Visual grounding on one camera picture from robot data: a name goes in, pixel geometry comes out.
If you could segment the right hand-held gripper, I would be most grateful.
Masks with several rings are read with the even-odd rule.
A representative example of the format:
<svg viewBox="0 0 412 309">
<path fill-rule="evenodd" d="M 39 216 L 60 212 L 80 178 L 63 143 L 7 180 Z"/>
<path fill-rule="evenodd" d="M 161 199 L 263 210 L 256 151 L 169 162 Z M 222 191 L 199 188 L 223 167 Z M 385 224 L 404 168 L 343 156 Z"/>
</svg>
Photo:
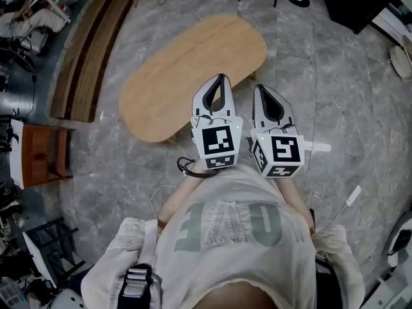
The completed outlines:
<svg viewBox="0 0 412 309">
<path fill-rule="evenodd" d="M 304 165 L 304 138 L 297 132 L 291 104 L 276 90 L 254 88 L 251 153 L 264 178 L 291 178 Z"/>
</svg>

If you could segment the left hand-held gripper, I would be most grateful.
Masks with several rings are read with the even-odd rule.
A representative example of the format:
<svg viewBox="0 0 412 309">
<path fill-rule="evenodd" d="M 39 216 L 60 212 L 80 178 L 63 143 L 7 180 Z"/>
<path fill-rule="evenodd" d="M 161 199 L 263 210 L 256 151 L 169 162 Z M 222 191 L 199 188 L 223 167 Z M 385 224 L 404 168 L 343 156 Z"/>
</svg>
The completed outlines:
<svg viewBox="0 0 412 309">
<path fill-rule="evenodd" d="M 192 100 L 192 114 L 202 115 L 193 116 L 191 124 L 192 140 L 203 168 L 235 166 L 241 142 L 242 118 L 235 116 L 232 86 L 225 74 L 213 76 L 200 87 Z"/>
</svg>

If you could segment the dark wooden step platform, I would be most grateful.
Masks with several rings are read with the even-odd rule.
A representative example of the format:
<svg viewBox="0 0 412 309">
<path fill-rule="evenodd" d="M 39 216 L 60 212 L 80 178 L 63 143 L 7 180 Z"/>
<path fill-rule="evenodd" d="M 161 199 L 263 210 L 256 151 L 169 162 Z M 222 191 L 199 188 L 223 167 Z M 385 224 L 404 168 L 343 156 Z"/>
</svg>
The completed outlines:
<svg viewBox="0 0 412 309">
<path fill-rule="evenodd" d="M 92 0 L 61 65 L 53 118 L 93 122 L 111 51 L 134 0 Z"/>
</svg>

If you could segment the brown wooden cabinet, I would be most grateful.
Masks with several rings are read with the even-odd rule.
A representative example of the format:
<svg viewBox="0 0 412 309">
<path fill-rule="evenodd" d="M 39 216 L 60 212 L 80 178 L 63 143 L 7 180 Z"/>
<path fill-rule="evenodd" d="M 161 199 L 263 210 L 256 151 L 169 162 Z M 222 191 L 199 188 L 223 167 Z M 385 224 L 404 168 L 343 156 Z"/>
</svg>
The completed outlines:
<svg viewBox="0 0 412 309">
<path fill-rule="evenodd" d="M 73 177 L 70 169 L 70 139 L 73 129 L 25 124 L 23 126 L 23 187 L 44 185 Z"/>
</svg>

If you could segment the person's right forearm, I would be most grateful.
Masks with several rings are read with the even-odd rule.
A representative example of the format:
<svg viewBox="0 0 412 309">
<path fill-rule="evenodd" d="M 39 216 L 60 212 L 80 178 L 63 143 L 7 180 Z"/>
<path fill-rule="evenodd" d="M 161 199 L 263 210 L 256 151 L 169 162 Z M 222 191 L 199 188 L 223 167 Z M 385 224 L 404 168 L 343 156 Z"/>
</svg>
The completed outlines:
<svg viewBox="0 0 412 309">
<path fill-rule="evenodd" d="M 315 222 L 310 209 L 303 201 L 299 191 L 291 178 L 277 178 L 275 179 L 277 187 L 282 194 L 285 202 L 295 209 L 306 221 L 310 234 L 315 233 Z"/>
</svg>

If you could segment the person's white shirt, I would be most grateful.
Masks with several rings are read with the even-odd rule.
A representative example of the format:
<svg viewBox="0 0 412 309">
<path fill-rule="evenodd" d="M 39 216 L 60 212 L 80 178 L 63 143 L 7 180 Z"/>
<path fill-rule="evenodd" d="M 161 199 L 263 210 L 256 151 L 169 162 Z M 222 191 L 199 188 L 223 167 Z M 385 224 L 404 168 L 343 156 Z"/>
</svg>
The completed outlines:
<svg viewBox="0 0 412 309">
<path fill-rule="evenodd" d="M 360 309 L 345 228 L 310 230 L 249 165 L 205 179 L 164 229 L 126 218 L 86 274 L 88 309 Z"/>
</svg>

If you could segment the person's left forearm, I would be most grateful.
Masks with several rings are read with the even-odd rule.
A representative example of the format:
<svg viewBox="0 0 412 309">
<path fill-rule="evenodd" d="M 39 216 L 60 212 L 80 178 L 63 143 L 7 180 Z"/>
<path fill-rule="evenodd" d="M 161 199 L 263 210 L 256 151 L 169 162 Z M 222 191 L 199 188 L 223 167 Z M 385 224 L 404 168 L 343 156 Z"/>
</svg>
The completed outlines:
<svg viewBox="0 0 412 309">
<path fill-rule="evenodd" d="M 178 209 L 188 200 L 189 196 L 200 186 L 204 178 L 184 176 L 182 182 L 165 201 L 158 214 L 158 226 L 164 229 Z"/>
</svg>

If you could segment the white round stool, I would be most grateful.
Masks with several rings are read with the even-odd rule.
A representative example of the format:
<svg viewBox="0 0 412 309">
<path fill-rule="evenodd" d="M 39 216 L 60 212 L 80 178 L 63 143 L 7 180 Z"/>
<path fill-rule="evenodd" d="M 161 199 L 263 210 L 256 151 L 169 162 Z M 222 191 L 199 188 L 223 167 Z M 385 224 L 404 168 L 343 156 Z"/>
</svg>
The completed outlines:
<svg viewBox="0 0 412 309">
<path fill-rule="evenodd" d="M 405 82 L 412 81 L 412 41 L 403 35 L 401 45 L 389 50 L 389 63 Z"/>
</svg>

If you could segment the long white power strip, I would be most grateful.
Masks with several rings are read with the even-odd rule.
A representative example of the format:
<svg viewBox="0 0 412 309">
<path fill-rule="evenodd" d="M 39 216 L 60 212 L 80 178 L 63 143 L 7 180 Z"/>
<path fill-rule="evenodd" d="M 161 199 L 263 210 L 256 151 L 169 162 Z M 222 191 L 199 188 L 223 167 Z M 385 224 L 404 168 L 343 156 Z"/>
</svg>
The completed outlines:
<svg viewBox="0 0 412 309">
<path fill-rule="evenodd" d="M 362 189 L 357 185 L 345 201 L 345 206 L 350 207 L 360 195 Z"/>
</svg>

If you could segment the black display fridge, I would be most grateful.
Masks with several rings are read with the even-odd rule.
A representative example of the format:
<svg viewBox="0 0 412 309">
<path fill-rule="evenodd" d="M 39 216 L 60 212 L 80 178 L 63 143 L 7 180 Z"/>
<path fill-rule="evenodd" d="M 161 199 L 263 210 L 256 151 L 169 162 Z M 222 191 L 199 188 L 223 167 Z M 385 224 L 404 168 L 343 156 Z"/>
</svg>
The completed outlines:
<svg viewBox="0 0 412 309">
<path fill-rule="evenodd" d="M 325 0 L 333 22 L 360 33 L 391 0 Z"/>
</svg>

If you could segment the black metal frame table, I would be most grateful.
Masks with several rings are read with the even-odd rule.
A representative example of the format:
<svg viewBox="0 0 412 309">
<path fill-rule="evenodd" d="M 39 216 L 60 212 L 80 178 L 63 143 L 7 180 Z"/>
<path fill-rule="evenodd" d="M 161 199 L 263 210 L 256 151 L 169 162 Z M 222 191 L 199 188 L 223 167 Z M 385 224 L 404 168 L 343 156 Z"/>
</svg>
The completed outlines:
<svg viewBox="0 0 412 309">
<path fill-rule="evenodd" d="M 60 217 L 23 232 L 37 270 L 56 289 L 86 264 L 75 248 L 73 236 L 78 231 Z"/>
</svg>

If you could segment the light wooden coffee table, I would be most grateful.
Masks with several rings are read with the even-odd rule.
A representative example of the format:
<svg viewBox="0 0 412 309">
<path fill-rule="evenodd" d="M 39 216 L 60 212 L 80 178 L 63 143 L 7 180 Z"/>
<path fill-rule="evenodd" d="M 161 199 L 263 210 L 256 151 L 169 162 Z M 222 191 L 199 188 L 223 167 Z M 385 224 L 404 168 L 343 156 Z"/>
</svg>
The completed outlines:
<svg viewBox="0 0 412 309">
<path fill-rule="evenodd" d="M 206 17 L 170 41 L 123 82 L 118 112 L 136 139 L 159 143 L 192 116 L 192 99 L 211 77 L 232 86 L 255 73 L 267 57 L 263 36 L 240 17 Z"/>
</svg>

